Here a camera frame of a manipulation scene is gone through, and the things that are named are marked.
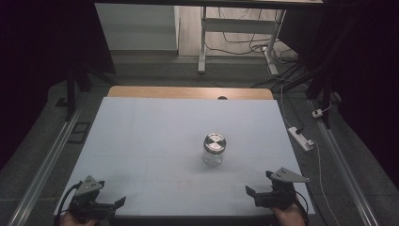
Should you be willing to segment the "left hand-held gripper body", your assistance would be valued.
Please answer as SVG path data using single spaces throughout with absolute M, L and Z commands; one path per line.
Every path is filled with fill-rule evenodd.
M 80 181 L 69 205 L 69 212 L 77 220 L 111 219 L 115 216 L 114 205 L 96 202 L 102 187 L 89 175 Z

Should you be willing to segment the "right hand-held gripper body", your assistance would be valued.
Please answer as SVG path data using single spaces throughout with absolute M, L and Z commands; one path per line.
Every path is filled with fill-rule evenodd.
M 286 168 L 280 168 L 273 173 L 272 179 L 269 179 L 272 191 L 259 193 L 260 197 L 255 199 L 255 205 L 285 210 L 296 200 L 294 183 L 308 183 L 310 179 Z

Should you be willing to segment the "clear glass jar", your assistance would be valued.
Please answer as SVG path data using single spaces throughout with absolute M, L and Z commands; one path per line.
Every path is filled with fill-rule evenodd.
M 208 165 L 215 167 L 223 160 L 224 150 L 212 150 L 205 148 L 202 154 L 202 160 Z

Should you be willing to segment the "silver metal jar lid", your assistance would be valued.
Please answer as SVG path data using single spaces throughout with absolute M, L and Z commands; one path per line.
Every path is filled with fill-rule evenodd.
M 226 149 L 226 146 L 226 139 L 218 133 L 211 133 L 207 135 L 203 141 L 204 150 L 211 154 L 223 153 Z

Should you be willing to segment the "person's left hand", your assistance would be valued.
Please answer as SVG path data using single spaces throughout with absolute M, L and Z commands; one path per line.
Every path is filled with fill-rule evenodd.
M 59 220 L 59 226 L 96 226 L 96 224 L 96 219 L 90 219 L 82 223 L 77 220 L 70 212 L 66 212 Z

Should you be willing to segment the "person's right hand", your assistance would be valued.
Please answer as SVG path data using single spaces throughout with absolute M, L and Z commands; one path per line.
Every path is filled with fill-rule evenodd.
M 287 209 L 271 208 L 280 226 L 305 226 L 300 209 L 293 203 Z

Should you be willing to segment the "white power strip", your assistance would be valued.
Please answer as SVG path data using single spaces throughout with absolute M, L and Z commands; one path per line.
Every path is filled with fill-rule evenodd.
M 297 129 L 293 126 L 288 128 L 287 131 L 304 152 L 308 152 L 313 149 L 314 142 L 311 139 L 306 139 L 302 135 L 302 131 L 300 129 Z

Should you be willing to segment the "white foam board mat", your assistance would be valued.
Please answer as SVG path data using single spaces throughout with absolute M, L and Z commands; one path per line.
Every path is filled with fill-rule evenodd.
M 222 135 L 222 162 L 202 160 Z M 125 197 L 120 217 L 248 217 L 267 214 L 246 193 L 270 190 L 267 170 L 299 172 L 274 100 L 103 99 L 70 185 L 105 181 L 98 202 Z

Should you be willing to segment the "black metal stand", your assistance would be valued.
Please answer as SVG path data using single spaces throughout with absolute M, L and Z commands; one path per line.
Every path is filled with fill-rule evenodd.
M 117 82 L 110 77 L 112 73 L 101 72 L 88 63 L 79 62 L 71 64 L 67 67 L 59 68 L 58 72 L 66 80 L 67 86 L 66 98 L 63 102 L 56 104 L 57 106 L 65 106 L 67 108 L 65 121 L 70 121 L 76 110 L 75 86 L 78 86 L 83 92 L 91 91 L 92 83 L 88 77 L 90 74 L 93 74 L 108 85 L 117 85 Z
M 307 75 L 304 75 L 287 86 L 282 88 L 283 92 L 286 92 L 290 89 L 298 87 L 299 85 L 311 80 L 311 83 L 307 90 L 305 91 L 306 97 L 308 99 L 316 99 L 320 93 L 323 93 L 323 108 L 324 113 L 321 116 L 322 122 L 324 126 L 329 129 L 329 108 L 331 104 L 330 94 L 332 92 L 332 77 L 333 74 L 331 72 L 331 67 L 328 63 L 324 62 L 316 69 L 310 71 Z

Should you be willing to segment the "black curtain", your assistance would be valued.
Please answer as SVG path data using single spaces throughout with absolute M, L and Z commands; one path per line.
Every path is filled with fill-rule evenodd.
M 321 65 L 351 16 L 332 60 L 339 112 L 399 188 L 399 0 L 325 0 L 330 10 L 288 10 L 279 39 L 309 70 Z
M 49 88 L 115 71 L 96 0 L 0 0 L 0 170 L 47 103 Z

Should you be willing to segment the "aluminium floor rail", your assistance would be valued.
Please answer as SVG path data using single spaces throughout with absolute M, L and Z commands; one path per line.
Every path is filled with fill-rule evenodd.
M 53 139 L 51 146 L 45 149 L 45 155 L 42 157 L 39 167 L 34 175 L 29 178 L 29 185 L 24 191 L 23 196 L 19 199 L 18 205 L 13 212 L 7 226 L 24 226 L 31 215 L 35 204 L 40 198 L 40 193 L 45 187 L 51 172 L 53 171 L 57 159 L 60 157 L 62 150 L 79 118 L 84 103 L 78 103 L 76 108 L 68 113 L 62 122 L 62 127 L 53 132 L 56 138 Z
M 317 118 L 315 121 L 327 144 L 327 149 L 330 151 L 336 167 L 343 178 L 344 184 L 353 199 L 364 226 L 380 226 L 375 212 L 356 178 L 359 167 L 356 167 L 345 158 L 347 153 L 355 152 L 356 142 L 359 139 L 356 135 L 350 134 L 349 132 L 342 133 L 340 128 L 333 123 L 330 124 L 330 128 L 327 128 L 321 117 Z

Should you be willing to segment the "black rectangular floor frame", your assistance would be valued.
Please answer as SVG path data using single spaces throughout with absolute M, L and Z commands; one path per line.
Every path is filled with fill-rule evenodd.
M 90 122 L 78 122 L 72 128 L 72 131 L 68 138 L 68 143 L 72 144 L 83 144 L 87 137 L 91 127 Z

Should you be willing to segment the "white metal desk frame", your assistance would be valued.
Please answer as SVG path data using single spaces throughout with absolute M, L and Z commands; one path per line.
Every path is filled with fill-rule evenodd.
M 199 46 L 199 64 L 198 73 L 205 73 L 206 54 L 205 54 L 205 39 L 207 32 L 227 32 L 227 33 L 248 33 L 248 34 L 265 34 L 270 36 L 270 41 L 266 47 L 262 47 L 264 58 L 267 63 L 267 68 L 272 75 L 278 75 L 278 69 L 272 58 L 272 51 L 274 44 L 278 37 L 279 29 L 282 24 L 282 19 L 285 11 L 283 9 L 276 10 L 276 19 L 274 21 L 261 20 L 238 20 L 238 19 L 221 19 L 208 18 L 207 7 L 201 8 L 201 33 Z

